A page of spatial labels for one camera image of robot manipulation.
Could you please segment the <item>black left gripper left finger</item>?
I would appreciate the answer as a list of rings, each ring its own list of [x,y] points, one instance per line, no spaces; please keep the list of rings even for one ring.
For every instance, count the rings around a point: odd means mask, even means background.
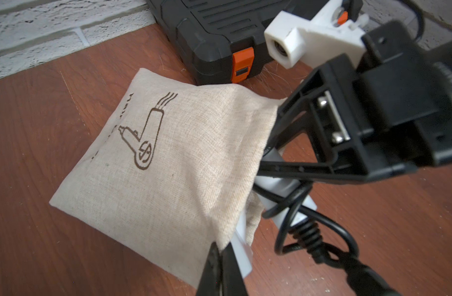
[[[222,295],[222,256],[217,244],[213,242],[207,255],[196,296]]]

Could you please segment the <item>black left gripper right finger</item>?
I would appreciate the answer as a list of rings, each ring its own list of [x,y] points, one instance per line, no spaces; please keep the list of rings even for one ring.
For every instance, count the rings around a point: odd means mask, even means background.
[[[222,295],[248,296],[231,243],[222,251]]]

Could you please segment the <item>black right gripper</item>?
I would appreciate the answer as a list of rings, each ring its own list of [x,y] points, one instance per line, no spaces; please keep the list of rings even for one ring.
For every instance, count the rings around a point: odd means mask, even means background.
[[[317,162],[353,152],[367,172],[392,176],[452,164],[452,41],[420,49],[396,21],[364,36],[357,67],[340,55],[315,69],[280,106],[257,176],[363,184],[366,175],[275,154],[301,134]]]

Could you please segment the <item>white hair dryer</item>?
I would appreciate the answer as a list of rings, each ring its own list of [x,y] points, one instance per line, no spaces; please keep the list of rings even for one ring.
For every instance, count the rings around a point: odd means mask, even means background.
[[[390,168],[367,172],[353,152],[335,154],[330,161],[316,163],[330,167],[337,173],[366,175],[368,182],[391,177]],[[342,269],[349,287],[358,296],[396,296],[398,293],[373,269],[359,260],[359,246],[353,236],[340,224],[317,212],[310,193],[313,181],[257,176],[253,192],[258,194],[266,211],[265,219],[273,219],[279,232],[275,253],[285,255],[305,250],[316,264]]]

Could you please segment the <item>beige linen drawstring bag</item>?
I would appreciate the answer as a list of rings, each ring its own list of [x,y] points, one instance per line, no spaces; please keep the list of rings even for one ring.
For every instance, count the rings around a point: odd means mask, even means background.
[[[50,205],[197,287],[211,244],[224,249],[240,219],[253,242],[264,207],[252,188],[279,106],[140,69]]]

